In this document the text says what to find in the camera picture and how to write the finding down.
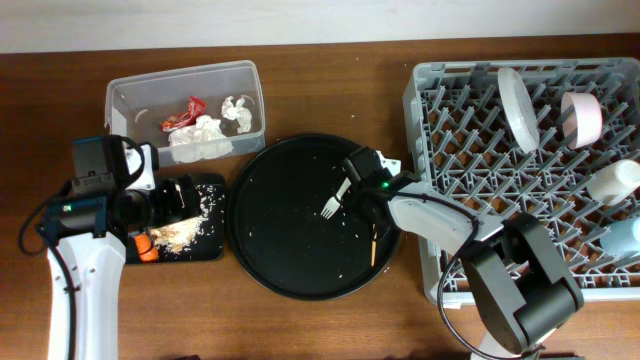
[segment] light blue cup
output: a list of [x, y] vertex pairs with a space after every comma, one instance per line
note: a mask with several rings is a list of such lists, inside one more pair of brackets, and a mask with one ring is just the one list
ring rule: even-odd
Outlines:
[[607, 225], [611, 232], [600, 238], [602, 250], [617, 258], [640, 255], [640, 218]]

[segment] black tray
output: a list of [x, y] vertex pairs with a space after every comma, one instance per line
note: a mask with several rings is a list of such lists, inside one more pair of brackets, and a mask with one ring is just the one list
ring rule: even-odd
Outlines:
[[372, 225], [349, 207], [329, 220], [320, 216], [345, 179], [342, 161], [359, 147], [336, 136], [298, 136], [243, 169], [227, 225], [234, 254], [255, 280], [290, 298], [324, 300], [359, 289], [385, 268], [399, 231], [378, 240], [371, 267]]
[[[173, 254], [164, 250], [164, 247], [158, 249], [160, 255], [160, 261], [158, 263], [169, 262], [183, 262], [183, 261], [209, 261], [219, 260], [223, 256], [224, 250], [224, 209], [225, 209], [225, 180], [219, 174], [205, 173], [205, 174], [192, 174], [191, 178], [193, 183], [198, 186], [211, 186], [212, 196], [211, 202], [215, 201], [215, 204], [211, 204], [212, 210], [209, 212], [209, 217], [206, 221], [202, 222], [201, 228], [204, 230], [203, 235], [196, 235], [194, 242], [189, 246], [188, 251], [181, 251], [179, 254]], [[127, 251], [126, 264], [143, 264], [137, 255], [137, 249], [135, 249], [135, 243], [129, 242], [127, 244], [129, 248]]]

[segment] round tray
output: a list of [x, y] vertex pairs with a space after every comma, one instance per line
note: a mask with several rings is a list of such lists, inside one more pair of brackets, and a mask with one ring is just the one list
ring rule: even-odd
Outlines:
[[359, 147], [303, 135], [268, 147], [242, 170], [229, 197], [229, 242], [260, 284], [294, 299], [325, 300], [359, 289], [385, 268], [398, 230], [378, 239], [372, 267], [372, 225], [359, 211], [346, 206], [329, 220], [320, 216], [346, 177], [343, 160]]

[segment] crumpled paper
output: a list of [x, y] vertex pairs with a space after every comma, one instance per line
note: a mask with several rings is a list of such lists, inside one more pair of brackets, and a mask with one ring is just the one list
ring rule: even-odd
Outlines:
[[240, 125], [238, 128], [238, 134], [249, 132], [249, 130], [251, 130], [251, 111], [243, 106], [245, 102], [244, 98], [245, 96], [243, 95], [238, 99], [235, 106], [231, 102], [231, 100], [233, 100], [233, 96], [227, 97], [222, 103], [222, 116], [224, 116], [225, 119], [238, 121], [238, 124]]
[[[220, 131], [220, 120], [201, 115], [196, 124], [174, 130], [169, 134], [169, 148], [176, 162], [190, 163], [200, 159], [215, 159], [233, 151], [233, 145]], [[201, 146], [179, 146], [218, 140]]]

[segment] fork handle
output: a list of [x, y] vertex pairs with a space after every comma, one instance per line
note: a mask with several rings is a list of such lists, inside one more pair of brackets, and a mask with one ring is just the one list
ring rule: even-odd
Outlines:
[[340, 189], [338, 189], [338, 192], [336, 193], [336, 199], [342, 200], [342, 195], [344, 195], [349, 186], [351, 186], [351, 181], [349, 181], [349, 178], [347, 177], [344, 179], [342, 185], [340, 185]]

